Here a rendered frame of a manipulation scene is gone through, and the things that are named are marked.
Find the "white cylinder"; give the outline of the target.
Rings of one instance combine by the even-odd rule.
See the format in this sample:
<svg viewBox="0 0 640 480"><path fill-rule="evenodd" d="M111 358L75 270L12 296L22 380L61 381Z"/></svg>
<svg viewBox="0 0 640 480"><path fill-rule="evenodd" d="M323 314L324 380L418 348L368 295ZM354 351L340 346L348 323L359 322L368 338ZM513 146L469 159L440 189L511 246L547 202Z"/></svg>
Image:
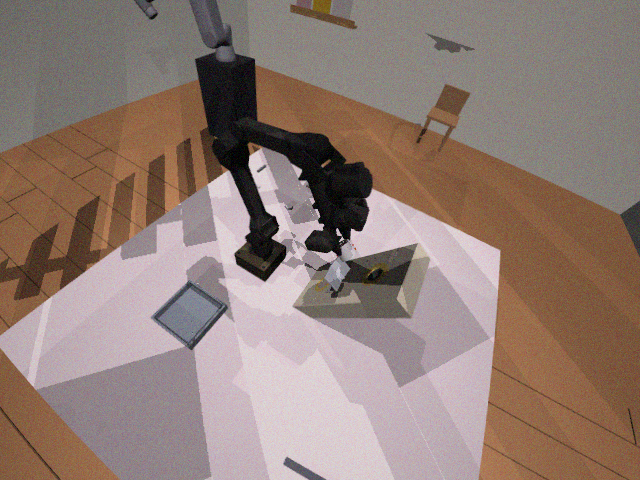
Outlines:
<svg viewBox="0 0 640 480"><path fill-rule="evenodd" d="M346 262L352 259L356 254L356 248L353 247L349 239L345 239L339 242L342 255L339 256L342 262Z"/></svg>

